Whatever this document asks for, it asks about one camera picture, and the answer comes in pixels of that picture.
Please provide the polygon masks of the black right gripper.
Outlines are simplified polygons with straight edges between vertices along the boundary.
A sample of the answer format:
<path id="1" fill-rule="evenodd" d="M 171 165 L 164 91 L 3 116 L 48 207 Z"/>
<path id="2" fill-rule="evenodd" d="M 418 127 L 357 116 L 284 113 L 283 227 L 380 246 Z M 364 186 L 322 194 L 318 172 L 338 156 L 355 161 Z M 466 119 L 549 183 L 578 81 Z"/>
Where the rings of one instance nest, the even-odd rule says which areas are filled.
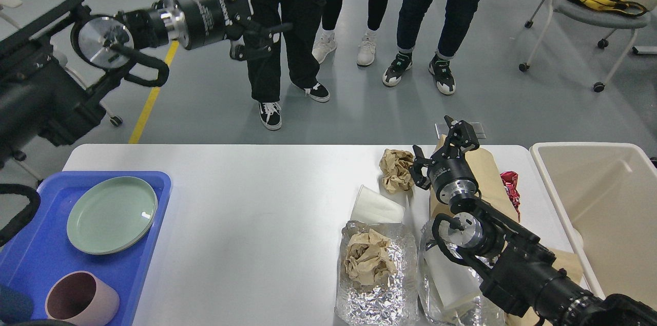
<path id="1" fill-rule="evenodd" d="M 444 120 L 449 130 L 436 152 L 441 158 L 433 164 L 420 146 L 413 145 L 414 158 L 409 173 L 419 188 L 429 190 L 431 186 L 439 202 L 474 198 L 479 190 L 478 182 L 464 157 L 466 152 L 479 149 L 479 139 L 470 123 L 457 122 L 450 116 L 444 116 Z M 422 172 L 425 167 L 429 177 Z"/>

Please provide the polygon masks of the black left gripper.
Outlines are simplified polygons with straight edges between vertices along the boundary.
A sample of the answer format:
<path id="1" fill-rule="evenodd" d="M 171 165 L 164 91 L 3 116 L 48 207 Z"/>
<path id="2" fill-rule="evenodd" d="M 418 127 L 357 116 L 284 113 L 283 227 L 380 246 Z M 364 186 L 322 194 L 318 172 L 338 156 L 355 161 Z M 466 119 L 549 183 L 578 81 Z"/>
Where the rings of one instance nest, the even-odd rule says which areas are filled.
<path id="1" fill-rule="evenodd" d="M 293 29 L 289 22 L 254 22 L 251 0 L 164 0 L 164 10 L 173 24 L 169 38 L 186 50 L 230 40 L 230 58 L 239 61 L 268 57 L 281 34 Z"/>

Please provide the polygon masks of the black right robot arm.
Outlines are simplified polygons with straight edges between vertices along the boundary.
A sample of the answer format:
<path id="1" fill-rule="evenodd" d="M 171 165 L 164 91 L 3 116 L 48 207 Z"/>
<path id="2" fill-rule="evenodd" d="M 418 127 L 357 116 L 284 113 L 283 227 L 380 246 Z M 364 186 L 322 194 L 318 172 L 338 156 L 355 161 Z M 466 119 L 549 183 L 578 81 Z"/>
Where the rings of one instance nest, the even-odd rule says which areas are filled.
<path id="1" fill-rule="evenodd" d="M 429 158 L 414 145 L 410 175 L 418 187 L 432 189 L 449 214 L 430 223 L 433 240 L 450 261 L 471 267 L 481 278 L 482 294 L 502 311 L 524 316 L 532 308 L 553 325 L 655 325 L 656 314 L 627 295 L 594 296 L 573 282 L 565 269 L 554 269 L 555 254 L 540 238 L 481 197 L 466 161 L 479 148 L 470 123 L 445 116 L 446 139 Z"/>

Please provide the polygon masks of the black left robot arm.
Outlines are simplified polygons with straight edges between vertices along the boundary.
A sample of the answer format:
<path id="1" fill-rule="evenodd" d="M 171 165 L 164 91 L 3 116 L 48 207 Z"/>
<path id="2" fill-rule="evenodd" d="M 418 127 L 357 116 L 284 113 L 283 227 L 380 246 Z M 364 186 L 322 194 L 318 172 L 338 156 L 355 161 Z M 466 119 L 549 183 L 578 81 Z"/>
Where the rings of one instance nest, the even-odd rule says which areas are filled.
<path id="1" fill-rule="evenodd" d="M 72 26 L 75 53 L 101 69 L 99 80 L 79 84 L 54 54 L 51 38 Z M 23 161 L 34 137 L 54 146 L 73 144 L 106 114 L 101 100 L 122 80 L 161 87 L 169 67 L 142 53 L 173 41 L 186 50 L 229 40 L 233 60 L 268 57 L 292 24 L 264 27 L 250 0 L 160 0 L 151 8 L 93 14 L 84 0 L 65 0 L 2 40 L 1 156 Z"/>

